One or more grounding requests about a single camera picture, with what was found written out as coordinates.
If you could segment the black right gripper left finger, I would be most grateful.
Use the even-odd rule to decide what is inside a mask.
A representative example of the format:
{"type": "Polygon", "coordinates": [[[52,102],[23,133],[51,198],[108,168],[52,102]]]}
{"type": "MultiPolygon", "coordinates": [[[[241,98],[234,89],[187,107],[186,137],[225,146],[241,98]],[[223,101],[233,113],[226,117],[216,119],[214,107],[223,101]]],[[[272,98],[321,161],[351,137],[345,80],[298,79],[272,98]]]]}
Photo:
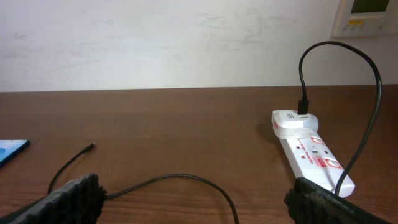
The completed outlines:
{"type": "Polygon", "coordinates": [[[96,174],[71,180],[47,196],[1,217],[2,224],[94,224],[106,190],[96,174]]]}

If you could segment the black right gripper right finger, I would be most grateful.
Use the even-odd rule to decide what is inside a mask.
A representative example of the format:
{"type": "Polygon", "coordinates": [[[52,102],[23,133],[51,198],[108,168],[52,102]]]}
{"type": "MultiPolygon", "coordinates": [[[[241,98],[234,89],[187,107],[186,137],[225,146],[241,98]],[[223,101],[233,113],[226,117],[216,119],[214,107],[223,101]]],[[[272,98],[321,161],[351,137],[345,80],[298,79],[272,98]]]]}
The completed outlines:
{"type": "Polygon", "coordinates": [[[388,224],[304,177],[295,180],[285,196],[288,214],[295,223],[388,224]]]}

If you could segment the blue Galaxy smartphone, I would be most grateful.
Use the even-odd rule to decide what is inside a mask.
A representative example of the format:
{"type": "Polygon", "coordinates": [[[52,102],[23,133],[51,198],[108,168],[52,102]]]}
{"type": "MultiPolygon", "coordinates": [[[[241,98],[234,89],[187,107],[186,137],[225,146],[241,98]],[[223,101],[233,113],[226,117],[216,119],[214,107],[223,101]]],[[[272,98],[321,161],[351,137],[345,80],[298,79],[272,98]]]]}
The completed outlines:
{"type": "Polygon", "coordinates": [[[20,152],[30,145],[27,139],[20,140],[0,140],[0,167],[6,165],[11,159],[16,157],[20,152]]]}

